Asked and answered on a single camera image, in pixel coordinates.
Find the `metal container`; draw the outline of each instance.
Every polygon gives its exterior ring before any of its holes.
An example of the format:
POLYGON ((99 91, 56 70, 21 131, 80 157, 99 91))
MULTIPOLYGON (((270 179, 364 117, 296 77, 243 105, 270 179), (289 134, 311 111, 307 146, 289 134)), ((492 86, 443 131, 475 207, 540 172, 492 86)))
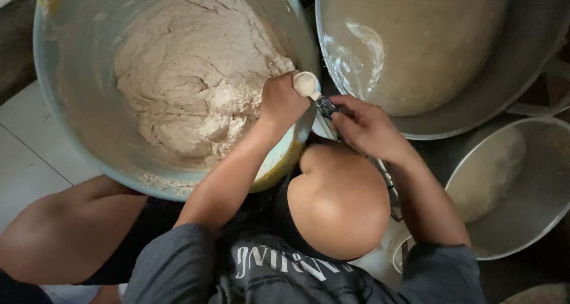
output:
MULTIPOLYGON (((137 130, 113 69, 125 29, 158 1, 38 0, 35 65, 46 102, 83 155, 121 184, 151 196, 185 200, 206 172, 156 156, 137 130)), ((318 48, 299 0, 245 1, 273 29, 296 67, 319 74, 318 48)), ((315 114, 316 107, 309 109, 269 153, 253 191, 271 187, 293 168, 315 114)))
POLYGON ((523 134, 525 163, 510 191, 491 212, 466 224, 475 252, 485 250, 477 254, 480 260, 502 258, 530 246, 570 208, 570 124, 557 118, 516 119, 502 116, 450 139, 413 143, 447 189, 458 169, 490 138, 510 127, 523 134))
MULTIPOLYGON (((325 62, 322 0, 316 0, 317 30, 325 62)), ((560 49, 570 24, 569 0, 509 0, 494 51, 466 89, 440 107, 392 121, 409 139, 434 140, 464 133, 491 120, 516 101, 560 49)), ((346 94, 339 80, 338 90, 346 94)))

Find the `dough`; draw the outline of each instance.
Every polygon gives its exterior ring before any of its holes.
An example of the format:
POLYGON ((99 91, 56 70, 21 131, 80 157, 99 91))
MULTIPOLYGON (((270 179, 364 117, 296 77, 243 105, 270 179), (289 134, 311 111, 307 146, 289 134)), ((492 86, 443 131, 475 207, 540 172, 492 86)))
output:
POLYGON ((496 133, 467 157, 446 189, 465 222, 487 214, 509 193, 524 167, 526 151, 524 136, 514 126, 496 133))
POLYGON ((507 0, 322 0, 331 74, 392 116, 432 110, 484 65, 507 0))
POLYGON ((163 156, 210 169, 259 117, 265 81, 295 69, 242 0, 162 0, 115 58, 139 132, 163 156))

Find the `leg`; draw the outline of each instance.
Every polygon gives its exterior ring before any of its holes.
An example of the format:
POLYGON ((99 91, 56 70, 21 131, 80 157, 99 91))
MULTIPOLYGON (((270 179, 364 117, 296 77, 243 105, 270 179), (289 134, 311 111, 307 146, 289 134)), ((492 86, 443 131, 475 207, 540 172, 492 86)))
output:
POLYGON ((100 176, 26 207, 0 236, 0 268, 33 284, 78 284, 117 249, 146 196, 100 176))
POLYGON ((340 144, 310 146, 299 165, 302 175, 289 183, 287 200, 303 239, 334 259, 354 259, 372 251, 390 219, 381 173, 340 144))

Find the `knee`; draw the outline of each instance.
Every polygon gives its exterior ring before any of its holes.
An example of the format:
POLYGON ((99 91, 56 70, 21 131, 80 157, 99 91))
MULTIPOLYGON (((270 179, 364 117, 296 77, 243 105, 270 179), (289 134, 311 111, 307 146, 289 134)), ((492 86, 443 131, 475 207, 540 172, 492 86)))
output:
POLYGON ((59 238, 53 228, 65 216, 57 205, 45 207, 51 197, 27 206, 0 235, 0 269, 13 279, 34 284, 34 275, 45 265, 41 256, 48 251, 46 241, 59 238))

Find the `metal basin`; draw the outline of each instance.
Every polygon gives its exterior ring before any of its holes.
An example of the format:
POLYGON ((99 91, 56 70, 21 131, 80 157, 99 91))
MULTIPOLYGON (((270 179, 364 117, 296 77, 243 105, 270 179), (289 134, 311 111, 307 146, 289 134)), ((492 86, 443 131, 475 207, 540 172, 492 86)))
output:
MULTIPOLYGON (((315 1, 317 30, 324 60, 331 67, 323 41, 321 4, 322 0, 315 1)), ((407 138, 416 140, 443 139, 482 125, 528 89, 560 49, 569 24, 568 0, 509 0, 494 51, 466 89, 432 111, 392 121, 407 138)), ((340 81, 334 82, 345 94, 340 81)))
POLYGON ((513 121, 512 116, 505 116, 451 139, 413 143, 447 189, 458 169, 476 156, 474 152, 494 136, 500 136, 502 130, 512 127, 524 136, 524 167, 493 210, 466 224, 479 260, 498 259, 525 249, 546 235, 567 213, 570 125, 557 118, 513 121))

